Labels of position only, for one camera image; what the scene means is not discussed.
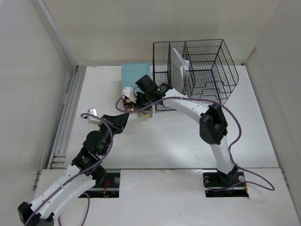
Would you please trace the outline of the teal mini drawer chest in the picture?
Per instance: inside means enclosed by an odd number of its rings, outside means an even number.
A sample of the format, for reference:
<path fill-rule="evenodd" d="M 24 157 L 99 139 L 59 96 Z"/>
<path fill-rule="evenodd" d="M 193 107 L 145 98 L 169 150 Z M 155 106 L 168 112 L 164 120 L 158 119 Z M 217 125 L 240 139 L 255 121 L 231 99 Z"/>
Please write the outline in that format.
<path fill-rule="evenodd" d="M 144 75 L 148 75 L 150 77 L 150 64 L 148 62 L 140 62 L 140 63 L 125 63 L 122 64 L 121 67 L 121 88 L 122 95 L 126 96 L 129 94 L 129 91 L 132 91 L 130 94 L 131 97 L 137 96 L 137 92 L 142 92 L 140 88 L 136 85 L 136 82 L 143 77 Z M 135 104 L 131 101 L 130 98 L 125 97 L 123 99 L 123 107 L 124 110 L 134 111 L 137 109 Z M 139 117 L 152 117 L 152 107 L 149 110 L 143 110 L 138 112 Z"/>

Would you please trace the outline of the white spiral notebook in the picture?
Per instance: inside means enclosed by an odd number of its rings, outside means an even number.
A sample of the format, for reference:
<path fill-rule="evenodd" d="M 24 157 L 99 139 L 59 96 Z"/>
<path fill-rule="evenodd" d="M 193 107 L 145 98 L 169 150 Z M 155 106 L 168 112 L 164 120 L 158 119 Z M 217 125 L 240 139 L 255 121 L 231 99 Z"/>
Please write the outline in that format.
<path fill-rule="evenodd" d="M 189 79 L 189 60 L 184 59 L 175 49 L 171 49 L 171 86 L 186 95 Z"/>

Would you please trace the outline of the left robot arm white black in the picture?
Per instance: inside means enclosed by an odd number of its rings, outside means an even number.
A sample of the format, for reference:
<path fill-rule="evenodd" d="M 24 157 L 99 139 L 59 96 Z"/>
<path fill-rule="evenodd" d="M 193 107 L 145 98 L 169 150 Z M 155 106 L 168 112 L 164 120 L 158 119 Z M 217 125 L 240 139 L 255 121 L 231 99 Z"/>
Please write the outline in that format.
<path fill-rule="evenodd" d="M 17 208 L 25 226 L 53 226 L 60 215 L 85 191 L 102 186 L 107 174 L 101 166 L 111 151 L 113 138 L 123 132 L 129 114 L 102 117 L 83 113 L 82 117 L 95 118 L 98 130 L 89 132 L 80 152 L 65 172 L 38 198 L 23 202 Z"/>

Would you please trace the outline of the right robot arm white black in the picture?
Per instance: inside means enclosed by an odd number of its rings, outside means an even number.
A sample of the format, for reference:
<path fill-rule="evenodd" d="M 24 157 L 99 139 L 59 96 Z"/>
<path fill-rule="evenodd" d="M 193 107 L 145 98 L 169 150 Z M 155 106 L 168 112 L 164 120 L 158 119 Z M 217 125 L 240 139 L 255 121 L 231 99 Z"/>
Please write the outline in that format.
<path fill-rule="evenodd" d="M 221 106 L 216 103 L 206 105 L 187 97 L 166 83 L 159 86 L 144 75 L 136 82 L 141 90 L 137 92 L 136 105 L 140 108 L 153 103 L 175 109 L 189 116 L 199 124 L 201 139 L 210 145 L 217 164 L 220 186 L 229 186 L 235 180 L 237 167 L 231 160 L 227 141 L 228 123 Z"/>

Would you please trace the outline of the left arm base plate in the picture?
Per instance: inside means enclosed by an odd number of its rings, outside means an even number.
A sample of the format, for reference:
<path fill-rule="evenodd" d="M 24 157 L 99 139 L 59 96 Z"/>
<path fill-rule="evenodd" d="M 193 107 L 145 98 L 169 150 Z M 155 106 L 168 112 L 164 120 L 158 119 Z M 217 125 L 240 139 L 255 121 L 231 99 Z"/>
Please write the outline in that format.
<path fill-rule="evenodd" d="M 109 170 L 101 185 L 85 191 L 90 198 L 119 198 L 120 170 Z"/>

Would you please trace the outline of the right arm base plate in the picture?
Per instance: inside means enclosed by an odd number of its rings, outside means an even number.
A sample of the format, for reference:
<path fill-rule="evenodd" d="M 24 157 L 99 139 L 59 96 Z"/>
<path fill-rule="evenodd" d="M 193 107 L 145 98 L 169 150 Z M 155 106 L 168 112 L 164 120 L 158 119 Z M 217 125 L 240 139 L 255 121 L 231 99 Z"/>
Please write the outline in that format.
<path fill-rule="evenodd" d="M 230 198 L 241 197 L 248 198 L 249 193 L 244 173 L 238 171 L 230 182 L 221 181 L 216 170 L 207 170 L 203 172 L 203 186 L 205 187 L 206 198 Z"/>

